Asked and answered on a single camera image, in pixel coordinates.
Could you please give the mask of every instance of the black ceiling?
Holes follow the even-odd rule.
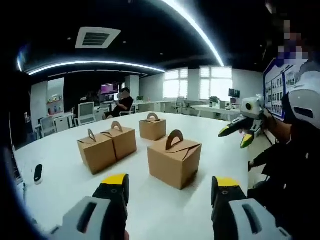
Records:
[[[226,66],[263,72],[272,57],[263,59],[273,34],[264,1],[177,0],[216,46]],[[217,65],[214,54],[195,29],[161,0],[82,0],[22,2],[12,6],[15,27],[8,27],[15,59],[20,50],[24,70],[70,60],[108,60],[164,70]],[[81,27],[121,30],[106,49],[75,49]],[[35,74],[41,78],[86,69],[152,70],[118,65],[81,65]]]

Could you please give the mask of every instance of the black clothing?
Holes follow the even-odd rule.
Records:
[[[317,192],[320,131],[306,122],[291,127],[291,141],[277,143],[254,160],[254,166],[266,163],[262,173],[270,176],[264,184],[248,190],[248,198],[256,199],[295,239],[307,237],[317,219]]]
[[[110,115],[114,118],[116,117],[120,117],[120,112],[128,112],[132,106],[132,104],[134,103],[134,99],[129,96],[127,98],[124,98],[124,99],[121,99],[119,101],[119,104],[122,104],[124,106],[126,106],[128,109],[127,110],[124,110],[122,107],[119,107],[119,106],[116,106],[115,109],[112,111],[112,112],[107,112],[105,114],[105,117],[109,117]]]

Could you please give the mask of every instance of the man sitting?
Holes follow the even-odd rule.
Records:
[[[115,103],[116,107],[113,111],[107,112],[105,114],[104,119],[120,117],[120,112],[128,112],[131,109],[131,106],[134,103],[134,99],[130,96],[129,88],[125,87],[121,89],[120,92],[121,100]]]

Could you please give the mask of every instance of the white chair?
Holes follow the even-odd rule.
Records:
[[[42,118],[40,120],[40,125],[42,138],[55,134],[57,132],[52,116]]]
[[[67,116],[55,118],[54,124],[58,133],[69,129],[69,120]]]
[[[176,114],[179,114],[179,109],[181,109],[180,113],[182,114],[182,109],[183,109],[183,107],[185,107],[185,100],[186,100],[186,98],[183,97],[183,96],[179,96],[176,99],[175,106],[173,106],[173,108],[175,109],[175,113]]]
[[[102,102],[100,104],[100,109],[108,109],[109,110],[109,106],[111,105],[110,102]]]
[[[131,114],[134,114],[134,113],[136,113],[136,106],[134,106],[132,104],[129,111],[121,111],[119,114],[120,114],[120,117],[121,117],[121,116],[131,115]]]
[[[103,109],[94,110],[94,116],[97,122],[102,121],[104,115],[105,115],[105,111]]]
[[[94,114],[95,103],[85,102],[78,105],[78,118],[75,118],[75,124],[82,126],[85,124],[91,124],[96,122]]]

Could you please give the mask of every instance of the bulletin board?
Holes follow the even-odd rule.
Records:
[[[263,74],[264,107],[275,117],[284,120],[282,98],[296,85],[300,67],[307,60],[285,64],[283,59],[273,59]]]

